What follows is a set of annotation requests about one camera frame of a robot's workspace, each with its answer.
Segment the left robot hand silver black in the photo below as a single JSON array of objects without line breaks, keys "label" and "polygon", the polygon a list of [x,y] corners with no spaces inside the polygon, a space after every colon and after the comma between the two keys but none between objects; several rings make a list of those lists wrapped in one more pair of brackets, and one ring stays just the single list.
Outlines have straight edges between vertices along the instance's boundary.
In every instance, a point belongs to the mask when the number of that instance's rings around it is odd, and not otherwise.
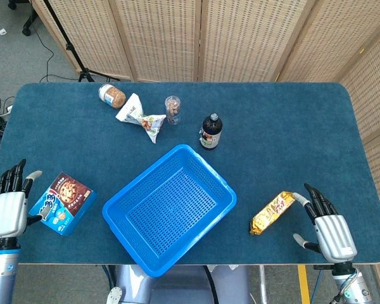
[{"label": "left robot hand silver black", "polygon": [[26,227],[42,220],[49,212],[48,208],[37,215],[28,214],[28,198],[36,178],[42,175],[36,170],[23,178],[26,160],[5,171],[0,176],[0,250],[20,248],[18,237]]}]

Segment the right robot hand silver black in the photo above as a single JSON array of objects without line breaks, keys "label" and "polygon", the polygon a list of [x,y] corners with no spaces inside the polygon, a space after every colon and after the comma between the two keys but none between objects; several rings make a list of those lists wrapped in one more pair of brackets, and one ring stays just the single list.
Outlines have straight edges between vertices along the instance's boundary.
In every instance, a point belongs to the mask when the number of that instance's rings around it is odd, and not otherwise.
[{"label": "right robot hand silver black", "polygon": [[316,188],[304,184],[310,198],[299,193],[293,198],[305,209],[317,236],[317,243],[303,239],[294,233],[294,240],[303,248],[322,254],[332,264],[351,262],[357,255],[348,224],[334,205]]}]

